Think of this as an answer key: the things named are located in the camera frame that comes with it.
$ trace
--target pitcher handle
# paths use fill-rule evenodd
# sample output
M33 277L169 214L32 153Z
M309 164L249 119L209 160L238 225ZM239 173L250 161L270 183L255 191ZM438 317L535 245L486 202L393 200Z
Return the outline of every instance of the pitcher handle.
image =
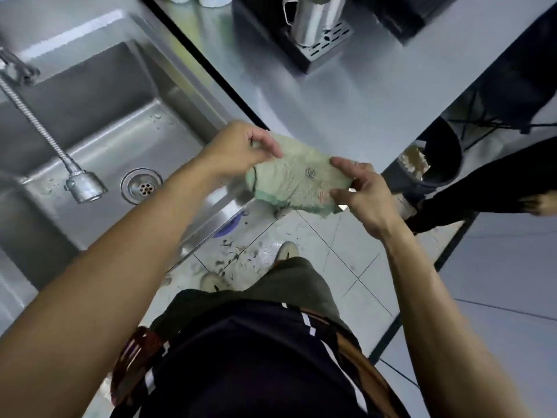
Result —
M282 12L284 13L284 20L288 26L292 26L292 23L288 21L288 16L286 15L286 5L287 3L298 3L299 0L282 0Z

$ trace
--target sink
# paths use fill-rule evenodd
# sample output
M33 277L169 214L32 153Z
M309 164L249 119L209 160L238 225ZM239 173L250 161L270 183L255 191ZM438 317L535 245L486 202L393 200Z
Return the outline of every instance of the sink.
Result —
M43 52L29 63L41 78L18 88L60 146L106 185L100 200L73 200L52 148L0 94L0 252L38 290L134 207L130 172L154 179L135 193L148 196L232 118L176 40L120 10L103 20L36 46ZM252 200L242 179L223 185L185 230L169 269Z

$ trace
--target countertop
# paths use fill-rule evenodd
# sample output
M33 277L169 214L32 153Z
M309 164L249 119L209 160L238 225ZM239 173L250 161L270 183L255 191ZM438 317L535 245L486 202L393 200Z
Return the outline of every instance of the countertop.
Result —
M155 0L273 131L382 172L557 0L457 0L406 45L348 0L355 33L309 75L240 0Z

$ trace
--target person's left hand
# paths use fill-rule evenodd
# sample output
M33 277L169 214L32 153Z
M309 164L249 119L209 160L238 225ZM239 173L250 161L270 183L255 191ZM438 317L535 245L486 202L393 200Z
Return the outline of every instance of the person's left hand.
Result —
M557 190L550 190L540 195L522 198L524 211L533 216L557 215Z
M240 120L222 129L198 156L219 178L244 174L275 157L282 158L282 149L269 132Z

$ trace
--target forearm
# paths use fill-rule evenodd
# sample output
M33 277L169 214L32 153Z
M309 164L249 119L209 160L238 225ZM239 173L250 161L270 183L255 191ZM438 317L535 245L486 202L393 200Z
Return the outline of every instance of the forearm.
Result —
M383 241L410 357L430 414L528 416L512 382L471 330L412 232L400 220Z
M0 387L14 414L86 406L148 309L168 261L214 187L184 166L39 293L0 343ZM40 387L29 398L30 379Z

